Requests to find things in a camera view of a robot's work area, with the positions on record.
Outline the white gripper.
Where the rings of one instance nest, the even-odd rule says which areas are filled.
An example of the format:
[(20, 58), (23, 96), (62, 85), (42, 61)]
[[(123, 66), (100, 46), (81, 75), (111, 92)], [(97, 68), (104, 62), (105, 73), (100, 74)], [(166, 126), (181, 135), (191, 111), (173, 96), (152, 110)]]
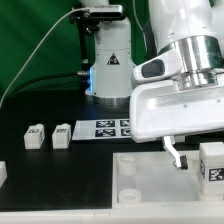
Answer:
[(224, 129), (224, 74), (215, 86), (180, 91), (173, 80), (138, 86), (130, 99), (130, 128), (136, 142), (163, 138), (174, 166), (187, 170), (185, 155), (174, 148), (173, 136)]

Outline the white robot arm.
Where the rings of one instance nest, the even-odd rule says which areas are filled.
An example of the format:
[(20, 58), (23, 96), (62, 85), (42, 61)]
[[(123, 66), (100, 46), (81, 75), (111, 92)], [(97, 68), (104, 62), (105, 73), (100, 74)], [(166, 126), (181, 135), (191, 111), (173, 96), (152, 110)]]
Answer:
[(122, 7), (82, 3), (100, 27), (86, 93), (103, 103), (129, 100), (132, 138), (162, 139), (175, 166), (186, 169), (174, 138), (224, 129), (224, 0), (148, 0), (156, 56), (140, 65), (131, 59)]

